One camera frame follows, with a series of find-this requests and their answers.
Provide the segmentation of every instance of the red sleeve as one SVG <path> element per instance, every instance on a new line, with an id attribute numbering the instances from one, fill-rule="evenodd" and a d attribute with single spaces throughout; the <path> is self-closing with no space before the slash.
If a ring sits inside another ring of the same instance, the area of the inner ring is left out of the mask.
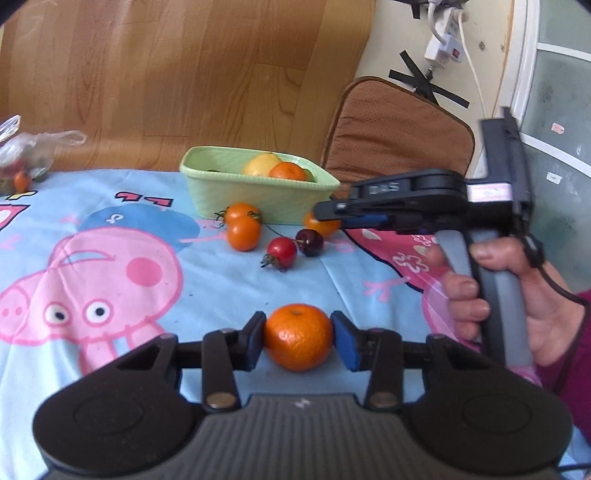
<path id="1" fill-rule="evenodd" d="M 579 295 L 591 302 L 591 290 Z M 538 375 L 545 388 L 551 389 L 560 375 L 564 358 L 547 367 L 538 367 Z M 583 332 L 560 398 L 569 407 L 574 424 L 591 444 L 591 322 Z"/>

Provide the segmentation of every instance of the plastic bag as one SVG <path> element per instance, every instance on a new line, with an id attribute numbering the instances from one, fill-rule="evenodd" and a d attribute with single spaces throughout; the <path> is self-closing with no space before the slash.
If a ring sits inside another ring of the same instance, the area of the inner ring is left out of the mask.
<path id="1" fill-rule="evenodd" d="M 15 115 L 0 125 L 0 142 L 13 136 L 19 128 L 21 117 Z M 53 164 L 53 154 L 58 145 L 75 147 L 86 141 L 86 135 L 78 130 L 31 135 L 18 134 L 0 147 L 0 194 L 14 192 L 14 177 L 25 172 L 31 179 L 43 175 Z"/>

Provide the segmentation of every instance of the power strip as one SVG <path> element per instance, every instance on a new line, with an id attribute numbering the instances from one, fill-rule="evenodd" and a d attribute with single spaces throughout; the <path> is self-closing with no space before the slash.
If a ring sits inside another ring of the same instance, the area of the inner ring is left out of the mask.
<path id="1" fill-rule="evenodd" d="M 455 8 L 445 8 L 435 23 L 435 29 L 446 42 L 443 44 L 435 35 L 431 35 L 425 51 L 425 59 L 432 68 L 444 69 L 450 59 L 460 63 L 464 58 L 464 47 L 458 40 L 460 26 L 455 15 L 456 11 L 458 10 Z"/>

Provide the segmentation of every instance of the pig eye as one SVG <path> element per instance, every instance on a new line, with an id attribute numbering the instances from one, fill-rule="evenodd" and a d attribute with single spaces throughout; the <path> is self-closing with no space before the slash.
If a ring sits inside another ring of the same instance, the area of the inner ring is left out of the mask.
<path id="1" fill-rule="evenodd" d="M 84 312 L 86 320 L 90 323 L 103 323 L 111 318 L 111 307 L 104 301 L 93 301 Z"/>
<path id="2" fill-rule="evenodd" d="M 44 317 L 51 325 L 63 325 L 70 319 L 67 309 L 59 303 L 50 303 L 45 309 Z"/>

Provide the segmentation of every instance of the hand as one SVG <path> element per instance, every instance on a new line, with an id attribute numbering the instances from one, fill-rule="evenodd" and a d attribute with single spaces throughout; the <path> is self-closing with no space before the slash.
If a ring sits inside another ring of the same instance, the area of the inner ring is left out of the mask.
<path id="1" fill-rule="evenodd" d="M 583 319 L 583 306 L 556 293 L 540 272 L 529 266 L 523 246 L 516 238 L 506 237 L 474 244 L 470 254 L 489 270 L 510 270 L 519 277 L 525 299 L 527 333 L 535 363 L 546 366 L 556 362 L 566 352 L 579 328 Z M 446 264 L 439 247 L 427 251 L 427 261 L 432 266 Z M 552 265 L 546 263 L 544 268 L 558 285 L 569 290 Z M 456 335 L 465 340 L 474 340 L 480 330 L 478 323 L 488 318 L 491 310 L 486 301 L 478 298 L 478 283 L 472 277 L 452 271 L 447 272 L 441 282 L 450 300 L 450 312 L 457 320 Z"/>

